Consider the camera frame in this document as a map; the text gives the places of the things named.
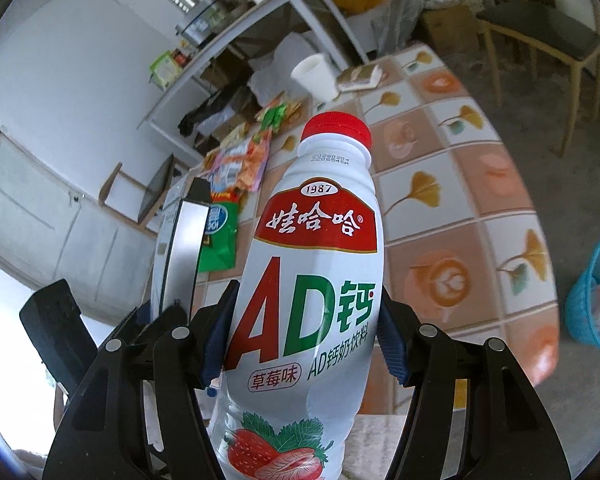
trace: electrical outlet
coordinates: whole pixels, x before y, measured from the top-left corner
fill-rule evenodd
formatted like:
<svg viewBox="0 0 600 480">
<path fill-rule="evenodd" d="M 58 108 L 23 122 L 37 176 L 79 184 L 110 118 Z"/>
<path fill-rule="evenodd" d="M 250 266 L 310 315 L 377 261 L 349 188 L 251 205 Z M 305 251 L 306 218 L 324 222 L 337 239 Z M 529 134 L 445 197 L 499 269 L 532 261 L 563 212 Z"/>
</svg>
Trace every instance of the electrical outlet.
<svg viewBox="0 0 600 480">
<path fill-rule="evenodd" d="M 69 192 L 69 206 L 80 205 L 82 199 L 84 198 L 84 193 L 78 193 L 77 191 L 71 190 Z"/>
</svg>

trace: screw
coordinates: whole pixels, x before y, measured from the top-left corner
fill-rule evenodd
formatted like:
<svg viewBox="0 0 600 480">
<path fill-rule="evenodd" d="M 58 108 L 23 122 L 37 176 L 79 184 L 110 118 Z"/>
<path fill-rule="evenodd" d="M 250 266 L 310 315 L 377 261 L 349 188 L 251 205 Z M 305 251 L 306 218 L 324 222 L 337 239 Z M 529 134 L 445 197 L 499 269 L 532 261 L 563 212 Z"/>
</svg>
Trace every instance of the screw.
<svg viewBox="0 0 600 480">
<path fill-rule="evenodd" d="M 492 337 L 489 339 L 489 348 L 491 348 L 491 350 L 495 350 L 496 352 L 502 352 L 504 350 L 504 341 L 502 339 L 498 339 L 497 337 Z"/>
<path fill-rule="evenodd" d="M 420 327 L 420 333 L 424 337 L 435 337 L 438 333 L 438 329 L 430 324 L 424 324 Z"/>
<path fill-rule="evenodd" d="M 171 337 L 174 339 L 184 339 L 189 336 L 189 329 L 186 326 L 177 326 L 171 330 Z"/>
<path fill-rule="evenodd" d="M 111 341 L 107 342 L 107 344 L 105 345 L 105 349 L 107 350 L 107 352 L 115 352 L 117 350 L 120 350 L 121 346 L 122 341 L 120 341 L 120 339 L 112 339 Z"/>
</svg>

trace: tablecloth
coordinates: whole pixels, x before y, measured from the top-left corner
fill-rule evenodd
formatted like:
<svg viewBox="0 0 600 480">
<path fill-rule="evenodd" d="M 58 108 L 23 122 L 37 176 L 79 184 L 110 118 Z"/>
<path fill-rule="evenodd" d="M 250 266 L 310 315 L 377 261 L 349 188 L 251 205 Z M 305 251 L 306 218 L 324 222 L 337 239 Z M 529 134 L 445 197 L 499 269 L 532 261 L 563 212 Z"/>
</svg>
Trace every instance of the tablecloth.
<svg viewBox="0 0 600 480">
<path fill-rule="evenodd" d="M 503 338 L 538 384 L 557 363 L 558 310 L 546 241 L 516 165 L 476 101 L 428 46 L 379 63 L 385 78 L 378 88 L 343 93 L 328 104 L 307 101 L 295 126 L 272 142 L 260 192 L 241 204 L 236 266 L 199 277 L 194 309 L 217 302 L 228 280 L 240 278 L 304 123 L 319 112 L 344 111 L 372 133 L 391 297 L 454 338 L 478 344 Z M 390 394 L 387 413 L 406 401 L 401 390 Z"/>
</svg>

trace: blue basket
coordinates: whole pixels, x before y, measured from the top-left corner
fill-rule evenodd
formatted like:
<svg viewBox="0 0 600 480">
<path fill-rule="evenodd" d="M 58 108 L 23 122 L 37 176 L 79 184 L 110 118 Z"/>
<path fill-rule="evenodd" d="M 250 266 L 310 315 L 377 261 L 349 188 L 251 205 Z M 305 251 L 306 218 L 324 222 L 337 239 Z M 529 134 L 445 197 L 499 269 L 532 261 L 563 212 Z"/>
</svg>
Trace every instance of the blue basket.
<svg viewBox="0 0 600 480">
<path fill-rule="evenodd" d="M 600 348 L 600 332 L 591 315 L 591 286 L 600 283 L 600 243 L 591 257 L 589 267 L 578 279 L 564 305 L 567 329 L 582 343 Z"/>
</svg>

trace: bottle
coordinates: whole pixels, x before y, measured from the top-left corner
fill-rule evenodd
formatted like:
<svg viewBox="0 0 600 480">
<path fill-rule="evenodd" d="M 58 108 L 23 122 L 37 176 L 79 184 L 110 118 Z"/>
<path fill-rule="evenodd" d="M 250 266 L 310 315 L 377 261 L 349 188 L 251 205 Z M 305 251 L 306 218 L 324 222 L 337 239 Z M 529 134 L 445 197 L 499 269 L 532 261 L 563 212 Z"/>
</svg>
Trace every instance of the bottle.
<svg viewBox="0 0 600 480">
<path fill-rule="evenodd" d="M 211 443 L 228 480 L 335 480 L 368 377 L 384 237 L 363 121 L 326 112 L 247 257 Z"/>
</svg>

